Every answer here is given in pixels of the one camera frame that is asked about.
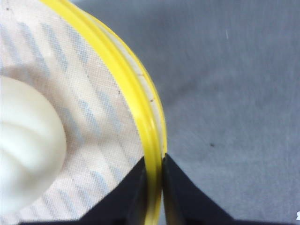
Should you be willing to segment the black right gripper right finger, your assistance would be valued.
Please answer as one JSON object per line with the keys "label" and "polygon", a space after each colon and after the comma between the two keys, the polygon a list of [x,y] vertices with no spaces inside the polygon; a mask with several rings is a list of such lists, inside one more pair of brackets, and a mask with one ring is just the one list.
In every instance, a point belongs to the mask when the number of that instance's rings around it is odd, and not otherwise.
{"label": "black right gripper right finger", "polygon": [[163,196],[168,225],[232,225],[234,219],[202,192],[165,154]]}

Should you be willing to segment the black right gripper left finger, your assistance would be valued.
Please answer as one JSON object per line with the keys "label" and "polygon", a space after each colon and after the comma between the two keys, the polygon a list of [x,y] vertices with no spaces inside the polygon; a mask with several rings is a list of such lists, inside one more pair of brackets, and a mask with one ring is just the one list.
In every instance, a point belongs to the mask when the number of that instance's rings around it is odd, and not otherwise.
{"label": "black right gripper left finger", "polygon": [[147,181],[141,158],[121,183],[90,209],[79,225],[143,225],[147,208]]}

